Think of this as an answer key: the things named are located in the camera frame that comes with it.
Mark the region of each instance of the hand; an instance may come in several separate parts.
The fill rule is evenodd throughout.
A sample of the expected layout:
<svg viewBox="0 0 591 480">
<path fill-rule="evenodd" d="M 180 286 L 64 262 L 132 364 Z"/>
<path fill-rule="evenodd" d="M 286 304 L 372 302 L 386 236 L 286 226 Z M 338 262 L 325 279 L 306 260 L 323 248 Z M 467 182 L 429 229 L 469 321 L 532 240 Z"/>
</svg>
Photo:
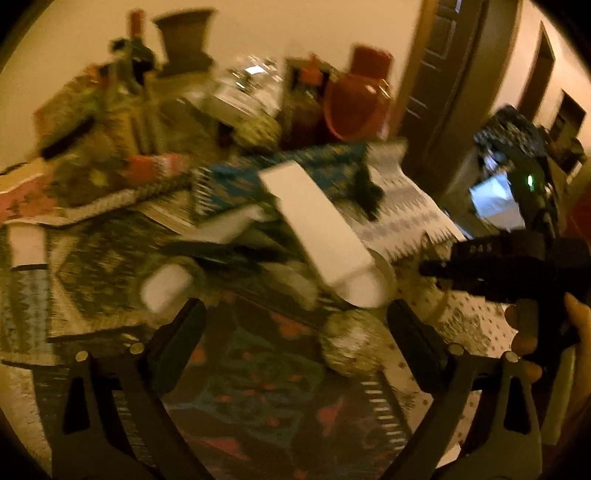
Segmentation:
<svg viewBox="0 0 591 480">
<path fill-rule="evenodd" d="M 567 418 L 577 414 L 591 397 L 591 309 L 579 302 L 570 293 L 564 296 L 564 305 L 570 323 L 579 331 L 581 343 L 577 346 L 577 363 L 574 372 L 573 389 L 570 393 Z M 513 328 L 519 325 L 517 308 L 510 306 L 505 311 L 507 323 Z M 538 346 L 536 337 L 517 332 L 511 349 L 519 356 L 533 353 Z M 524 368 L 530 381 L 536 382 L 542 376 L 539 365 L 524 361 Z"/>
</svg>

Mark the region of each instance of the door frame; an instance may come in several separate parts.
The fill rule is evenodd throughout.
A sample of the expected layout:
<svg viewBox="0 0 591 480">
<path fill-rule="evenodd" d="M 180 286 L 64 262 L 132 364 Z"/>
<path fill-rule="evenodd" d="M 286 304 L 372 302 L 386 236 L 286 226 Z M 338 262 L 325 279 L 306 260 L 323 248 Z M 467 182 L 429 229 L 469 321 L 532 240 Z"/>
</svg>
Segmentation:
<svg viewBox="0 0 591 480">
<path fill-rule="evenodd" d="M 421 62 L 425 56 L 425 49 L 429 44 L 435 17 L 439 8 L 439 0 L 423 0 L 421 11 L 418 15 L 417 28 L 414 31 L 413 46 L 408 55 L 407 65 L 404 69 L 404 75 L 392 112 L 390 114 L 390 132 L 389 137 L 396 137 L 402 125 L 402 119 L 406 113 L 410 96 L 413 92 L 414 82 L 421 70 Z"/>
<path fill-rule="evenodd" d="M 437 200 L 451 182 L 472 146 L 472 137 L 490 117 L 490 109 L 515 47 L 523 0 L 484 0 L 479 32 L 452 104 L 441 119 L 439 134 L 419 165 L 413 166 L 418 185 Z M 415 43 L 393 110 L 391 136 L 400 130 L 404 112 L 427 42 L 438 0 L 423 0 Z"/>
<path fill-rule="evenodd" d="M 550 70 L 550 76 L 548 77 L 548 82 L 546 83 L 546 86 L 544 88 L 544 93 L 542 94 L 542 98 L 540 100 L 540 104 L 538 104 L 538 108 L 535 111 L 534 119 L 537 116 L 538 112 L 540 111 L 541 102 L 544 100 L 545 93 L 548 91 L 548 85 L 550 84 L 550 79 L 551 79 L 552 73 L 554 71 L 554 67 L 556 67 L 556 53 L 554 52 L 554 47 L 552 46 L 552 42 L 550 41 L 550 37 L 548 36 L 548 32 L 546 31 L 546 27 L 544 26 L 544 22 L 542 22 L 542 21 L 540 21 L 540 31 L 538 33 L 538 43 L 535 48 L 534 62 L 531 64 L 530 72 L 527 75 L 527 80 L 525 81 L 525 87 L 523 89 L 523 92 L 521 92 L 521 97 L 519 99 L 519 102 L 515 106 L 515 108 L 517 108 L 517 111 L 520 112 L 521 106 L 523 104 L 523 100 L 525 98 L 525 95 L 526 95 L 529 87 L 530 87 L 530 82 L 533 80 L 535 67 L 538 63 L 538 58 L 540 56 L 542 43 L 544 41 L 546 41 L 546 43 L 548 44 L 548 46 L 550 48 L 550 55 L 552 56 L 553 64 L 552 64 L 552 70 Z"/>
</svg>

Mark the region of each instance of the finger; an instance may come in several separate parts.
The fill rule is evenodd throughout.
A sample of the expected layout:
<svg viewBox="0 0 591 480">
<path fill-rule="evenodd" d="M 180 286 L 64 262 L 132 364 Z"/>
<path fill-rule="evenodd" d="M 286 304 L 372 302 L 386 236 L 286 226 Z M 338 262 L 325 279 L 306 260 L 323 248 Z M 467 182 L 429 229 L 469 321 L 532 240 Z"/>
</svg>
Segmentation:
<svg viewBox="0 0 591 480">
<path fill-rule="evenodd" d="M 540 378 L 542 378 L 542 367 L 532 362 L 528 362 L 527 360 L 523 361 L 523 368 L 525 370 L 525 374 L 527 378 L 530 379 L 531 383 L 537 382 Z"/>
<path fill-rule="evenodd" d="M 522 332 L 517 332 L 511 343 L 511 350 L 519 356 L 534 353 L 536 348 L 538 348 L 538 339 Z"/>
<path fill-rule="evenodd" d="M 519 315 L 517 314 L 517 307 L 515 305 L 509 305 L 505 310 L 505 320 L 511 328 L 518 330 Z"/>
<path fill-rule="evenodd" d="M 579 331 L 583 343 L 591 342 L 591 310 L 579 302 L 570 293 L 564 296 L 564 306 L 569 314 L 570 323 Z"/>
</svg>

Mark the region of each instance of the patterned rug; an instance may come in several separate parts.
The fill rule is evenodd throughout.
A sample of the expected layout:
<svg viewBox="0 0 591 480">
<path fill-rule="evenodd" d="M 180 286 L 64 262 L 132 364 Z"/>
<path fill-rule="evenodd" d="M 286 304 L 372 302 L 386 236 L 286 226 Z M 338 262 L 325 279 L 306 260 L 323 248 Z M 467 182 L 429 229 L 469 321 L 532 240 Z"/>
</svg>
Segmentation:
<svg viewBox="0 0 591 480">
<path fill-rule="evenodd" d="M 407 441 L 383 388 L 328 369 L 311 326 L 227 293 L 164 402 L 217 479 L 377 479 Z"/>
<path fill-rule="evenodd" d="M 172 231 L 133 210 L 120 210 L 49 234 L 49 337 L 150 323 L 139 299 L 148 265 Z"/>
</svg>

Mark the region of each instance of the blue patterned fabric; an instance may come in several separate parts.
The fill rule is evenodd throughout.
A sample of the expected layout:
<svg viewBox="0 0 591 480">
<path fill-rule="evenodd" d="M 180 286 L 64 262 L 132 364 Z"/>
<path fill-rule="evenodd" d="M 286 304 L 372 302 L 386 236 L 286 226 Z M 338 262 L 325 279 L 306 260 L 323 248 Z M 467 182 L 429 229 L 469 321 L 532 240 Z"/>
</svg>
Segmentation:
<svg viewBox="0 0 591 480">
<path fill-rule="evenodd" d="M 194 187 L 197 202 L 208 215 L 223 212 L 260 198 L 258 173 L 286 161 L 298 162 L 325 195 L 346 196 L 359 166 L 365 161 L 367 143 L 338 144 L 281 152 L 271 156 L 239 157 L 209 167 L 203 184 Z"/>
</svg>

